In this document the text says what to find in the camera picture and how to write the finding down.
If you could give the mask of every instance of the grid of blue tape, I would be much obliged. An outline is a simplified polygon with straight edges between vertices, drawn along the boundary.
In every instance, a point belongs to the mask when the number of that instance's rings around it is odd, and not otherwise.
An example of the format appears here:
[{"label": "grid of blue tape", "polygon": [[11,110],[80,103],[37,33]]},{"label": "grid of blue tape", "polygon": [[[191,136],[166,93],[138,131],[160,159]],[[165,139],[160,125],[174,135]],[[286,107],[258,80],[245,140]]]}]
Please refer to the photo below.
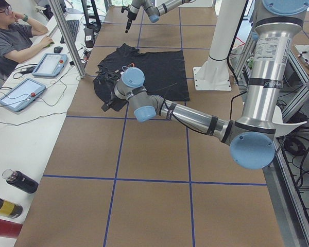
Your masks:
[{"label": "grid of blue tape", "polygon": [[[180,26],[180,35],[181,35],[181,49],[183,50],[183,49],[186,49],[186,48],[183,48],[182,24],[181,24],[181,11],[180,11],[180,9],[179,9],[179,17],[180,17],[180,24],[179,24],[179,26]],[[140,23],[140,24],[134,24],[134,25],[140,25],[140,33],[139,33],[139,39],[138,39],[137,48],[142,48],[142,47],[139,47],[140,36],[141,36],[141,32],[142,32],[142,26],[143,25],[160,25],[160,24],[142,24],[142,23]],[[96,47],[115,47],[115,46],[96,46]],[[110,218],[111,218],[111,213],[112,213],[112,205],[113,205],[114,193],[115,193],[115,186],[116,186],[116,182],[117,181],[189,184],[189,191],[190,191],[190,213],[191,213],[191,227],[192,227],[192,245],[193,245],[193,247],[196,246],[196,242],[195,242],[195,228],[194,228],[193,196],[192,196],[192,185],[193,184],[215,184],[215,185],[236,185],[236,186],[266,186],[265,183],[229,183],[229,182],[206,182],[206,181],[195,182],[195,181],[192,181],[191,162],[190,162],[190,146],[189,146],[189,136],[188,136],[189,130],[187,128],[185,128],[185,131],[186,131],[188,177],[189,177],[188,181],[151,180],[151,179],[123,179],[123,178],[118,178],[117,175],[118,175],[118,170],[119,170],[119,162],[120,162],[120,157],[121,157],[122,145],[123,145],[124,136],[125,136],[126,122],[128,120],[136,120],[136,118],[128,118],[127,117],[127,112],[128,112],[128,105],[126,107],[126,113],[125,113],[125,117],[124,118],[119,118],[119,117],[96,117],[96,116],[67,116],[67,117],[70,117],[70,118],[101,118],[101,119],[123,119],[124,120],[123,132],[122,132],[121,143],[120,143],[120,147],[119,147],[119,154],[118,154],[118,160],[117,160],[117,165],[116,165],[116,171],[115,171],[114,178],[65,176],[65,175],[51,175],[51,174],[45,174],[44,175],[44,177],[47,177],[47,178],[89,179],[89,180],[110,180],[110,181],[113,181],[113,188],[112,188],[112,193],[111,193],[111,201],[110,201],[110,206],[109,206],[109,213],[108,213],[107,226],[106,226],[106,232],[105,232],[105,238],[104,238],[104,242],[103,242],[103,247],[105,247],[106,243],[107,243],[107,237],[108,237],[109,225],[110,225]],[[166,121],[166,119],[151,119],[151,120],[154,120],[154,121]]]}]

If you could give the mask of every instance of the hand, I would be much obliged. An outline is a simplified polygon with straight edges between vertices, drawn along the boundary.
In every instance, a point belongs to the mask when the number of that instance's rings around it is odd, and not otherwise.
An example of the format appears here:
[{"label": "hand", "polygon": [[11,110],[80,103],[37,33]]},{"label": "hand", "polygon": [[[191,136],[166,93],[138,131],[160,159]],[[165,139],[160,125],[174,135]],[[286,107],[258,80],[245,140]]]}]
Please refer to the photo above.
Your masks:
[{"label": "hand", "polygon": [[49,44],[53,43],[53,40],[51,37],[45,36],[41,41],[40,44],[42,47],[47,47]]},{"label": "hand", "polygon": [[17,12],[13,12],[14,18],[15,18],[15,22],[18,22],[19,19],[24,19],[25,14],[21,14],[21,13],[17,13]]}]

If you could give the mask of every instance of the person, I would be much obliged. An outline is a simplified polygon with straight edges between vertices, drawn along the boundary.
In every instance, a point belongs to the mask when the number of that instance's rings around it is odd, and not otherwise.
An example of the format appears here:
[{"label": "person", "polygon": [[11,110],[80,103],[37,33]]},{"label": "person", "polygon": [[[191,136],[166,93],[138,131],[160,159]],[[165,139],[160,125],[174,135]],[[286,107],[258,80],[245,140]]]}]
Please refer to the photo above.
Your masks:
[{"label": "person", "polygon": [[[21,25],[18,20],[27,22]],[[15,67],[40,52],[53,40],[45,36],[38,44],[32,46],[30,38],[46,34],[48,29],[35,19],[12,11],[10,4],[0,0],[0,71],[9,76]]]}]

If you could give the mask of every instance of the white column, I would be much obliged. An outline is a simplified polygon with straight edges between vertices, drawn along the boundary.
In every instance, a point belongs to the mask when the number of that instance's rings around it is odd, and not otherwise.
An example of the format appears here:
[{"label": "white column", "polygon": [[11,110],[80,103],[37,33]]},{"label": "white column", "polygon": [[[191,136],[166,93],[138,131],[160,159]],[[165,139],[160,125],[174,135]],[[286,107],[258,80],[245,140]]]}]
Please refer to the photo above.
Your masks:
[{"label": "white column", "polygon": [[209,57],[202,67],[193,69],[196,90],[231,90],[225,58],[228,56],[246,2],[247,0],[222,1]]}]

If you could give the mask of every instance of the computer mouse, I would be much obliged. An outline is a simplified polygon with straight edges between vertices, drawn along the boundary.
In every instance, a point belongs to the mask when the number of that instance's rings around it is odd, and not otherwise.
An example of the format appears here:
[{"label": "computer mouse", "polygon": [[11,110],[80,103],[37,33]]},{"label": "computer mouse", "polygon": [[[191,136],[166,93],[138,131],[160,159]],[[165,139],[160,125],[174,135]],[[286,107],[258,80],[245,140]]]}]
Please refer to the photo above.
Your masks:
[{"label": "computer mouse", "polygon": [[54,47],[54,53],[61,53],[63,47],[62,46],[56,46]]}]

